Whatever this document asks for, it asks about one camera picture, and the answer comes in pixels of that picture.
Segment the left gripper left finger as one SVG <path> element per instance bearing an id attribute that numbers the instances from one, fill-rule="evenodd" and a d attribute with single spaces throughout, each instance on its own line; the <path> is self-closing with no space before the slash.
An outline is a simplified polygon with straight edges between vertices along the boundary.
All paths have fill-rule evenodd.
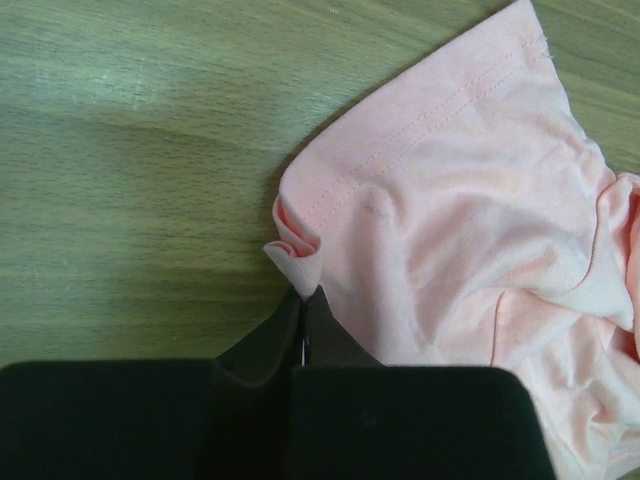
<path id="1" fill-rule="evenodd" d="M 288 293 L 215 358 L 29 361 L 1 371 L 5 479 L 211 479 L 280 465 L 303 307 Z"/>

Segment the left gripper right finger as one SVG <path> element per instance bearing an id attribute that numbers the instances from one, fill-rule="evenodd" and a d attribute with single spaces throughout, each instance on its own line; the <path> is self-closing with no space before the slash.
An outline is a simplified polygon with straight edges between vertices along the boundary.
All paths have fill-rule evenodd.
<path id="1" fill-rule="evenodd" d="M 536 410 L 511 372 L 380 364 L 305 302 L 292 374 L 296 479 L 551 479 Z"/>

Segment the pink polo shirt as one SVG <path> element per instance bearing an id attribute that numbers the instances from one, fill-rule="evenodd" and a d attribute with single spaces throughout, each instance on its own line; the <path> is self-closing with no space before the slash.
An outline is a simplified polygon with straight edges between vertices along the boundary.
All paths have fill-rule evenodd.
<path id="1" fill-rule="evenodd" d="M 528 388 L 556 475 L 639 465 L 639 179 L 573 117 L 528 1 L 357 104 L 289 165 L 266 254 L 388 365 Z"/>

